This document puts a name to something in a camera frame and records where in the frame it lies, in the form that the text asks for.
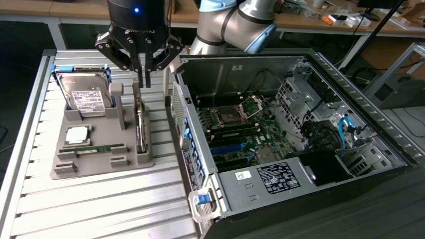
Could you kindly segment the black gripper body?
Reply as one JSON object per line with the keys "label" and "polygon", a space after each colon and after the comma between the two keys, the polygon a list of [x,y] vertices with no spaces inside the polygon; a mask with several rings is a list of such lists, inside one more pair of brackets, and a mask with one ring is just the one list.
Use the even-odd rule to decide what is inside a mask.
{"label": "black gripper body", "polygon": [[109,33],[125,50],[156,52],[169,36],[164,0],[109,0]]}

